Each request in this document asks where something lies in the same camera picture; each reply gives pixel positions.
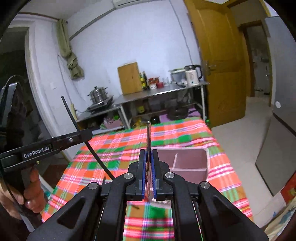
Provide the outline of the person's left hand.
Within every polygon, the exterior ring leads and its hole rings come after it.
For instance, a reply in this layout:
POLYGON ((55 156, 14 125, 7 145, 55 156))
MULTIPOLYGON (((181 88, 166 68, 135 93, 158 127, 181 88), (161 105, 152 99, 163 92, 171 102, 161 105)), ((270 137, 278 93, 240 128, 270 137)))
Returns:
MULTIPOLYGON (((9 188, 18 204, 24 204, 26 208, 30 209, 34 213, 40 213, 45 208, 46 199, 43 189, 41 188, 39 172, 36 168, 31 169, 30 182, 31 183, 24 190, 23 194, 20 194, 18 190, 11 186, 9 186, 9 188)), ((13 197, 10 195, 4 180, 1 178, 1 205, 11 217, 21 219, 14 203, 13 197)))

